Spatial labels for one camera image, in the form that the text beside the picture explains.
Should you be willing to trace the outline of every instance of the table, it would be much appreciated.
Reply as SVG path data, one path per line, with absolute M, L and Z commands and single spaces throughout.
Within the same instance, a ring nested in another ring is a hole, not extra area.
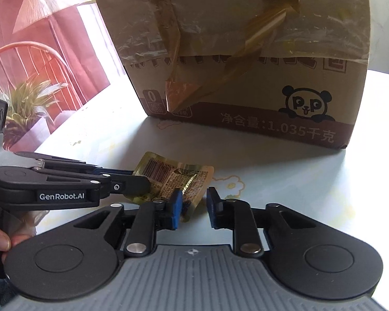
M 277 202 L 368 242 L 384 262 L 374 298 L 389 309 L 389 75 L 368 71 L 346 150 L 147 117 L 127 76 L 89 101 L 37 150 L 119 169 L 134 169 L 146 151 L 214 166 L 211 185 L 222 198 L 233 195 L 257 208 Z M 111 195 L 102 204 L 113 202 L 125 198 Z M 92 210 L 52 211 L 38 232 Z M 202 203 L 190 222 L 159 232 L 157 240 L 231 244 L 232 236 L 211 229 Z

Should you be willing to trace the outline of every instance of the brown cardboard box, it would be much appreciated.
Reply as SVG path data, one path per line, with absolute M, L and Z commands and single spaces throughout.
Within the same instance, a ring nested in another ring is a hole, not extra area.
M 330 148 L 349 143 L 367 71 L 368 0 L 282 0 L 298 13 L 282 11 L 249 51 L 251 20 L 274 0 L 96 1 L 148 115 Z M 228 77 L 231 56 L 247 68 Z M 170 81 L 190 105 L 173 113 Z

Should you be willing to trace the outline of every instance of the gray ribbed panel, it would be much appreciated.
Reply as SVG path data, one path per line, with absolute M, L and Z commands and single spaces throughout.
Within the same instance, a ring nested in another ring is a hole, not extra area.
M 195 248 L 195 255 L 188 250 Z M 3 311 L 383 311 L 374 300 L 317 302 L 280 286 L 257 259 L 235 256 L 227 245 L 159 245 L 128 259 L 97 292 L 44 303 L 16 297 Z

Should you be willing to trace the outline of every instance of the lampshade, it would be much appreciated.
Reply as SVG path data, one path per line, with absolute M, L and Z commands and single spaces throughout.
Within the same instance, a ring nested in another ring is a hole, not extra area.
M 59 10 L 87 2 L 90 2 L 90 0 L 23 0 L 17 14 L 13 33 Z

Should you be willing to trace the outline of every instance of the cartoon panda face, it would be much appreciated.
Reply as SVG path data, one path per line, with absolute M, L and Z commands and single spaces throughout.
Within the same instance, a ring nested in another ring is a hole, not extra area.
M 288 108 L 298 116 L 310 118 L 316 114 L 325 114 L 326 103 L 318 93 L 308 89 L 297 89 L 289 96 Z
M 326 114 L 327 103 L 331 101 L 330 92 L 318 92 L 309 88 L 294 89 L 287 85 L 282 93 L 286 96 L 285 108 L 278 111 L 288 114 L 290 118 L 310 118 L 318 123 L 322 120 L 334 121 L 333 117 Z

